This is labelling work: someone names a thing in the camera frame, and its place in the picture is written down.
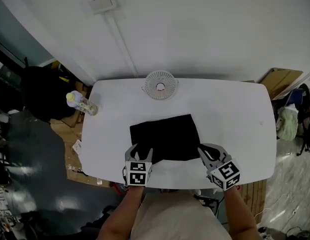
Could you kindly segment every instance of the concrete floor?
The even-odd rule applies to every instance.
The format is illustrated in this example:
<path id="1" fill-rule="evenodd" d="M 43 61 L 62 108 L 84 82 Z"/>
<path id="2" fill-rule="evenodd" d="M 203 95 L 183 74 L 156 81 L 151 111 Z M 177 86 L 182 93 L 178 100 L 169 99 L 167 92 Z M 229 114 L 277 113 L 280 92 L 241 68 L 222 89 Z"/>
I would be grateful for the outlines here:
<path id="1" fill-rule="evenodd" d="M 12 115 L 10 123 L 9 158 L 17 165 L 9 168 L 12 184 L 7 188 L 13 214 L 39 211 L 48 219 L 51 234 L 65 235 L 100 218 L 107 205 L 119 204 L 121 197 L 112 188 L 66 179 L 63 140 L 48 123 L 28 111 Z M 283 232 L 300 226 L 310 231 L 310 153 L 296 156 L 300 145 L 277 142 L 276 168 L 267 182 L 260 226 Z M 211 189 L 202 194 L 219 200 L 223 197 L 222 193 L 213 195 Z M 226 222 L 224 202 L 218 219 Z"/>
<path id="2" fill-rule="evenodd" d="M 277 140 L 275 172 L 267 180 L 260 225 L 286 233 L 299 226 L 310 231 L 310 152 L 301 150 L 301 139 Z"/>
<path id="3" fill-rule="evenodd" d="M 48 219 L 49 232 L 73 234 L 102 216 L 107 205 L 121 198 L 112 188 L 66 179 L 64 143 L 48 123 L 28 111 L 13 114 L 8 131 L 12 184 L 7 201 L 13 214 L 39 211 Z"/>

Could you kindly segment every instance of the wall outlet box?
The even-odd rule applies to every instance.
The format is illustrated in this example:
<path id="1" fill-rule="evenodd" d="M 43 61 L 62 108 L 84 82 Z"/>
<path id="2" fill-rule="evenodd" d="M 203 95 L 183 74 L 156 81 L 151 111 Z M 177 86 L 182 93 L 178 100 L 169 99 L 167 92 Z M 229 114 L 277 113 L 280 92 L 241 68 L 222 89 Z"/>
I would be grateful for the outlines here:
<path id="1" fill-rule="evenodd" d="M 117 7 L 117 0 L 88 0 L 88 4 L 94 14 L 100 14 Z"/>

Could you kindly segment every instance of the white fan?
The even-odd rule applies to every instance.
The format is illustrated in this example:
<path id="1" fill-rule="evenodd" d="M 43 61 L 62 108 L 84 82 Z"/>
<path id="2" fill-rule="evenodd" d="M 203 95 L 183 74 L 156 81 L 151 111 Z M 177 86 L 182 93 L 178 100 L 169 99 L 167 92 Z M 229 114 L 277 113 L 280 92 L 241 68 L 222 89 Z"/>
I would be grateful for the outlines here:
<path id="1" fill-rule="evenodd" d="M 144 92 L 154 100 L 162 101 L 173 96 L 178 81 L 164 70 L 150 73 L 145 80 Z"/>

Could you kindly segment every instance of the white table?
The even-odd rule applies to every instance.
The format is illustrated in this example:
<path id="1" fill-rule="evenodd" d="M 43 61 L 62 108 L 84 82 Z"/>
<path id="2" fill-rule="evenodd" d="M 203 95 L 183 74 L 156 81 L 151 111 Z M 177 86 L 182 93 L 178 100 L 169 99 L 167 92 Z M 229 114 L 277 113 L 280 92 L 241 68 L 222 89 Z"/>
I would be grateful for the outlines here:
<path id="1" fill-rule="evenodd" d="M 90 100 L 99 106 L 99 111 L 84 119 L 79 156 L 83 171 L 124 183 L 124 154 L 132 145 L 130 126 L 191 114 L 200 142 L 221 145 L 236 159 L 241 169 L 240 184 L 269 178 L 275 167 L 276 128 L 266 88 L 239 81 L 178 81 L 175 95 L 168 100 L 148 97 L 141 88 L 145 82 L 142 78 L 96 82 Z M 169 137 L 170 131 L 164 131 L 162 138 Z M 206 178 L 206 170 L 200 158 L 162 160 L 153 165 L 147 186 L 215 188 Z"/>

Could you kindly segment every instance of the bottle cap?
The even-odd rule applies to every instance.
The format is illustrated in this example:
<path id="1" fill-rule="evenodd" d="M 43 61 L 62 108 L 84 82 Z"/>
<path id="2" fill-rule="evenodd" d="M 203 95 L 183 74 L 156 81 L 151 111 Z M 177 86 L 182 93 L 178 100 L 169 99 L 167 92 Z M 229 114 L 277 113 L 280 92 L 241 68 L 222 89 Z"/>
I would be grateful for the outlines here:
<path id="1" fill-rule="evenodd" d="M 69 102 L 73 102 L 74 99 L 75 99 L 75 95 L 71 92 L 67 93 L 66 94 L 66 99 L 69 101 Z"/>

